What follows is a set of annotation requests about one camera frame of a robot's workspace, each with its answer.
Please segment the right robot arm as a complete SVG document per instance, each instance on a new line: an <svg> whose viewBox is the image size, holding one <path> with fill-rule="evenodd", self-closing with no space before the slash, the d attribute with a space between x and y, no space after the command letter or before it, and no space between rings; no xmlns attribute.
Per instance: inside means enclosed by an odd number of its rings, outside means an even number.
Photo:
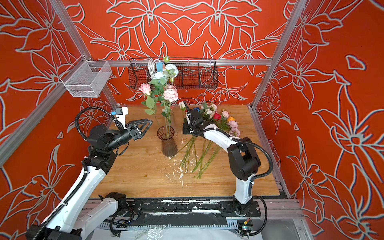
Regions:
<svg viewBox="0 0 384 240"><path fill-rule="evenodd" d="M186 107L187 121L183 123L183 133L203 137L212 141L228 153L230 169L236 177L234 193L234 212L245 216L250 212L253 201L254 181L268 176L273 171L273 160L266 150L249 138L238 138L220 129L214 122L204 120L196 109ZM258 173L261 160L257 150L262 152L269 163L265 173Z"/></svg>

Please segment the white rose stem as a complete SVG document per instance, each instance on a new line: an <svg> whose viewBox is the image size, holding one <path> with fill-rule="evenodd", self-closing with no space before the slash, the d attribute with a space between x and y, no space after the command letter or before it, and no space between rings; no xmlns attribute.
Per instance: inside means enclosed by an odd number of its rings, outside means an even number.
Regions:
<svg viewBox="0 0 384 240"><path fill-rule="evenodd" d="M188 113L187 106L186 106L185 102L179 102L179 106L180 106L180 110L183 113L183 121L185 122L188 119L187 118L187 113Z"/></svg>

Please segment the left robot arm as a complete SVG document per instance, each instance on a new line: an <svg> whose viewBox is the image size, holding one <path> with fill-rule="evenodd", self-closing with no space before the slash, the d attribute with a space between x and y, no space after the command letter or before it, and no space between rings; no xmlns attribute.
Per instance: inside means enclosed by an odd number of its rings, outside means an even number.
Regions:
<svg viewBox="0 0 384 240"><path fill-rule="evenodd" d="M80 128L80 116L87 111L98 110L110 117L117 130L109 130L98 125L86 135ZM26 233L28 240L85 240L103 222L110 228L126 227L136 216L127 203L124 194L111 192L101 198L90 212L81 216L80 213L92 192L111 170L119 147L131 140L142 139L153 124L152 120L141 119L126 122L128 108L116 108L108 112L100 107L88 107L81 110L75 117L75 127L80 136L90 144L88 156L82 160L82 170L58 206L39 225L32 225Z"/></svg>

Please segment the dark ribbed glass vase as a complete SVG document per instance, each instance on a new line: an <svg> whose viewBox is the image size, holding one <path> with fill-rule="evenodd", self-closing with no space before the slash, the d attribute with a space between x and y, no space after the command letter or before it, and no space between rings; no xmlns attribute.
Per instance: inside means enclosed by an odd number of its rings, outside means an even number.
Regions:
<svg viewBox="0 0 384 240"><path fill-rule="evenodd" d="M174 140L175 130L170 126L162 126L157 131L157 137L161 140L162 153L166 157L173 157L178 152L178 146Z"/></svg>

